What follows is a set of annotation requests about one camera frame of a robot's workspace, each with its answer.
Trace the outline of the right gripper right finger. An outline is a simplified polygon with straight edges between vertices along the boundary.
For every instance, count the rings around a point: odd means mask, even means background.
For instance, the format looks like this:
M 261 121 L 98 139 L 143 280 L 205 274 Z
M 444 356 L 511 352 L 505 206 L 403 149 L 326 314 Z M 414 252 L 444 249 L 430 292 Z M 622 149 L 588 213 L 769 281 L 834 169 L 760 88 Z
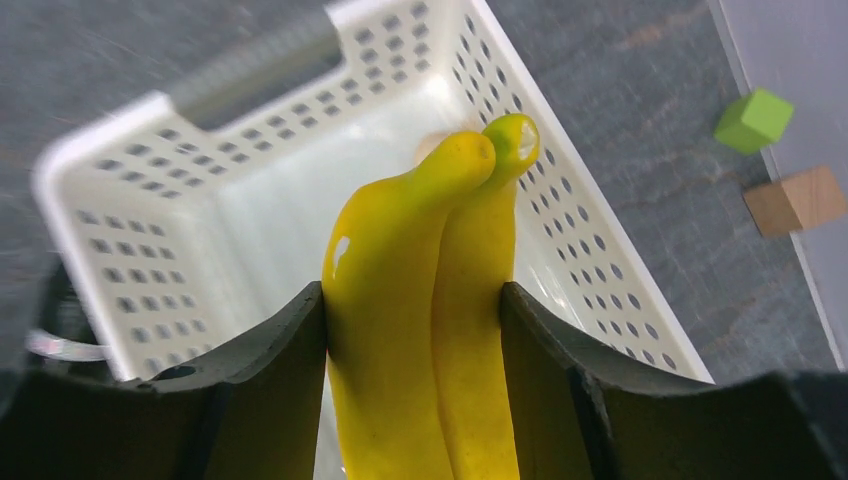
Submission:
M 642 363 L 515 282 L 499 314 L 524 479 L 843 479 L 847 376 L 773 371 L 725 386 Z

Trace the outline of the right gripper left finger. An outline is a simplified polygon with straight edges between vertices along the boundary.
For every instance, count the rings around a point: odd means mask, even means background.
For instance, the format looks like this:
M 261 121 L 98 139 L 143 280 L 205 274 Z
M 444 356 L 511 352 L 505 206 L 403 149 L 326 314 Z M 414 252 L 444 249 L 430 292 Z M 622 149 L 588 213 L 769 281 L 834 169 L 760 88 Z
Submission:
M 326 328 L 311 282 L 267 320 L 154 378 L 1 373 L 5 479 L 309 479 Z

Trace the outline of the yellow banana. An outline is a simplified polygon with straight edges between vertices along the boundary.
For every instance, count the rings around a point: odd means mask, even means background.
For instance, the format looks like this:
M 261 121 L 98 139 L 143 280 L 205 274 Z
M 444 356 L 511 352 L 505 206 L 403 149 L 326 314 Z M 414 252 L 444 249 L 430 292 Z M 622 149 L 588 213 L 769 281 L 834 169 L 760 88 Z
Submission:
M 348 478 L 518 477 L 498 306 L 539 153 L 535 122 L 506 114 L 343 206 L 321 287 Z

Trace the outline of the beige garlic bulb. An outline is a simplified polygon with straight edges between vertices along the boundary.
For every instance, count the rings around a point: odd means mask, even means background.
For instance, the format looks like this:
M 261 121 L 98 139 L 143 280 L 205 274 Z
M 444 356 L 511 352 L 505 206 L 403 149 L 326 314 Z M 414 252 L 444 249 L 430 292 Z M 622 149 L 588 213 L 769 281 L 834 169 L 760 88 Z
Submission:
M 454 130 L 443 130 L 425 136 L 415 149 L 414 165 L 420 165 L 446 138 L 454 133 Z

